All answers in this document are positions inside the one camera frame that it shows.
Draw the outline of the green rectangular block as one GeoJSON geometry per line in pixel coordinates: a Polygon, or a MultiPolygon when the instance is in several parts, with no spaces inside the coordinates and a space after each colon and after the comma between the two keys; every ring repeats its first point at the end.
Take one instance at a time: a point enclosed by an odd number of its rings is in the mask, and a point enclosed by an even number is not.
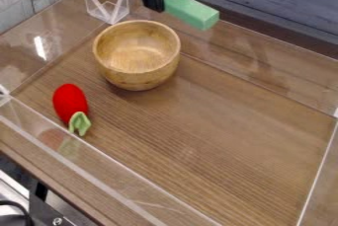
{"type": "Polygon", "coordinates": [[[202,31],[220,21],[220,11],[197,0],[165,0],[165,4],[167,13],[202,31]]]}

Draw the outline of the clear acrylic corner bracket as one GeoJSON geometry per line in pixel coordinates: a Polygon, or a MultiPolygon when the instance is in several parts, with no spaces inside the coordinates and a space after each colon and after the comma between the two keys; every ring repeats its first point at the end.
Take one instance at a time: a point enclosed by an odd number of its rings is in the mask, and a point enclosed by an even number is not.
{"type": "Polygon", "coordinates": [[[85,0],[85,4],[89,15],[110,25],[118,24],[130,14],[129,0],[118,0],[115,3],[85,0]]]}

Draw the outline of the red felt strawberry toy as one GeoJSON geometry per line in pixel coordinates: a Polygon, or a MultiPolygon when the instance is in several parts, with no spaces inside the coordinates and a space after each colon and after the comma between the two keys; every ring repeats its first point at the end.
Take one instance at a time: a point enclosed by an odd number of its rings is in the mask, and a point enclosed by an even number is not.
{"type": "Polygon", "coordinates": [[[86,134],[91,127],[89,103],[83,91],[74,84],[61,85],[54,93],[57,115],[71,133],[86,134]]]}

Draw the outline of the light wooden bowl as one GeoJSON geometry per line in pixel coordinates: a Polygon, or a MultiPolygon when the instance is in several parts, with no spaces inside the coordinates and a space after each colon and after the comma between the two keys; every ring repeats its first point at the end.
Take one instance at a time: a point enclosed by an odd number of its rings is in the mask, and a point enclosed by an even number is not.
{"type": "Polygon", "coordinates": [[[93,53],[101,75],[114,86],[146,91],[159,87],[174,74],[181,39],[166,24],[131,20],[99,33],[93,53]]]}

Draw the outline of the clear acrylic front barrier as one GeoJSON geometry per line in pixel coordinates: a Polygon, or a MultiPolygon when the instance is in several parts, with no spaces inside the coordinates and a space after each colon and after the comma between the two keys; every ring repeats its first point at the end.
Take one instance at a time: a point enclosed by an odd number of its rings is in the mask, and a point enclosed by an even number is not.
{"type": "Polygon", "coordinates": [[[0,152],[102,226],[221,226],[10,95],[0,152]]]}

